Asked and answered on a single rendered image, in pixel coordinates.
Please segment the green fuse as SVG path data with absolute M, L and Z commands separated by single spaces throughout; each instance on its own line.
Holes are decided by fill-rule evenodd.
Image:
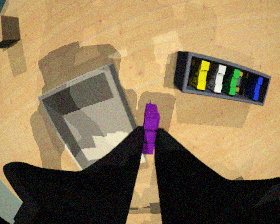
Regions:
M 222 78 L 222 91 L 235 94 L 237 78 L 240 76 L 240 69 L 226 67 L 224 78 Z

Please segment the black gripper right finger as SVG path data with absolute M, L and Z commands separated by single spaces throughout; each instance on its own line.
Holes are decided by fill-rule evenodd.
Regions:
M 280 199 L 280 177 L 230 181 L 162 127 L 156 129 L 155 166 L 162 224 L 219 224 L 231 213 Z

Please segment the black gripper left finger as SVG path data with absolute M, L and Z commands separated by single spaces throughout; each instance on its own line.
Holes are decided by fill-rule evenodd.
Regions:
M 144 127 L 81 171 L 5 164 L 2 172 L 21 202 L 95 224 L 125 224 L 139 169 Z

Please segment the grey rectangular tray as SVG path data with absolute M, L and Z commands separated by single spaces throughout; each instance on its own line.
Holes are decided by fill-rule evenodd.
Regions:
M 80 171 L 106 156 L 136 128 L 112 62 L 37 98 Z

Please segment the dark grey fuse block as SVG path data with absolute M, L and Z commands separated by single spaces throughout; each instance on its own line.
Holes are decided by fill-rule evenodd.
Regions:
M 239 92 L 235 92 L 235 94 L 229 94 L 221 89 L 226 67 L 240 69 L 242 72 L 242 77 L 239 76 L 236 83 L 236 87 L 240 87 Z M 179 88 L 181 92 L 232 99 L 232 101 L 242 103 L 259 104 L 261 107 L 264 106 L 267 91 L 269 91 L 267 88 L 269 88 L 271 81 L 270 76 L 267 76 L 264 72 L 256 71 L 254 68 L 244 67 L 242 64 L 225 61 L 225 59 L 187 51 L 177 52 L 175 71 L 174 83 L 172 84 Z M 242 88 L 246 88 L 246 73 L 262 78 L 257 101 L 242 93 Z

